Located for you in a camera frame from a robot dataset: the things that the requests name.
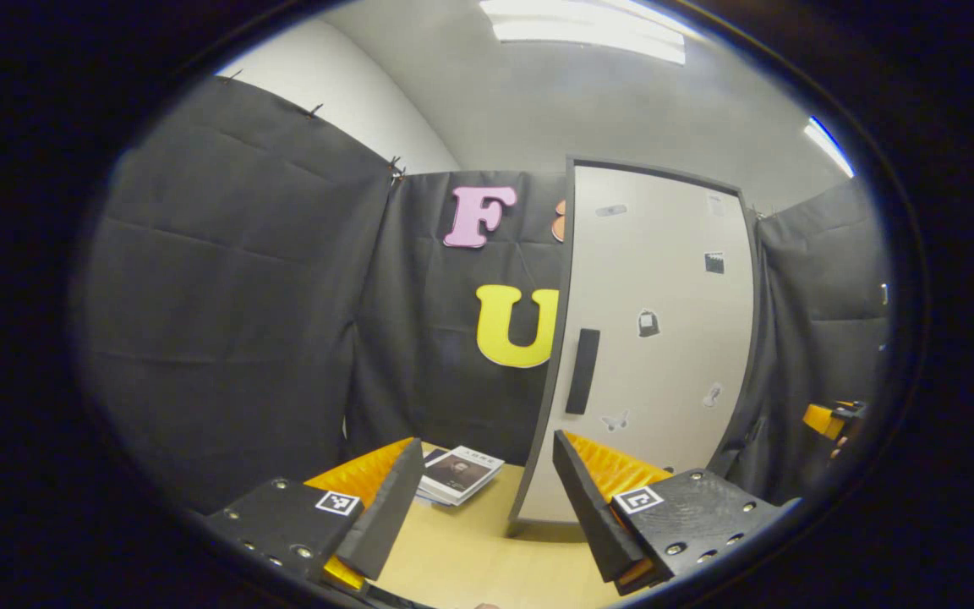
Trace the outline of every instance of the booklet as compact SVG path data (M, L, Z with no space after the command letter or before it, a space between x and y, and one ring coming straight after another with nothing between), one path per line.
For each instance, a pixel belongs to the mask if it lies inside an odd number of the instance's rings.
M417 494L440 504L461 505L490 482L503 463L472 448L453 448L428 460Z

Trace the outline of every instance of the ceiling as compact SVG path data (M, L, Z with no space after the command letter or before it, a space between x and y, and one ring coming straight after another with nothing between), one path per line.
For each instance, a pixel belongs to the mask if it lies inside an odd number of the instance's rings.
M847 179L809 112L729 47L687 65L603 47L501 45L475 0L359 0L324 16L416 105L463 169L563 171L567 154L742 188L770 213Z

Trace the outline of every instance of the white door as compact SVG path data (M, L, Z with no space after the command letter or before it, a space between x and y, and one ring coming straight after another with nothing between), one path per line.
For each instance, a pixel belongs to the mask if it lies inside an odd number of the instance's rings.
M614 166L576 165L572 176L564 334L518 520L577 521L551 462L556 429L658 467L706 467L750 352L753 267L738 197ZM568 414L583 329L599 331L599 349L584 413Z

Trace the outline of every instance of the wooden table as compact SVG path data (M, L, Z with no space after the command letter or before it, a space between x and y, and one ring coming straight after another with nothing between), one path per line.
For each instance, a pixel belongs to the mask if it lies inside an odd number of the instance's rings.
M423 444L424 451L433 447ZM507 537L524 467L503 465L463 505L416 498L376 587L437 609L584 609L619 601L580 528L523 525Z

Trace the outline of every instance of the white wall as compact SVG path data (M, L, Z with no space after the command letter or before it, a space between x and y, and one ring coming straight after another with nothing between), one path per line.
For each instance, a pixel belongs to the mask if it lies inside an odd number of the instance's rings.
M260 43L218 74L312 109L408 173L456 171L457 161L389 74L336 28L306 20Z

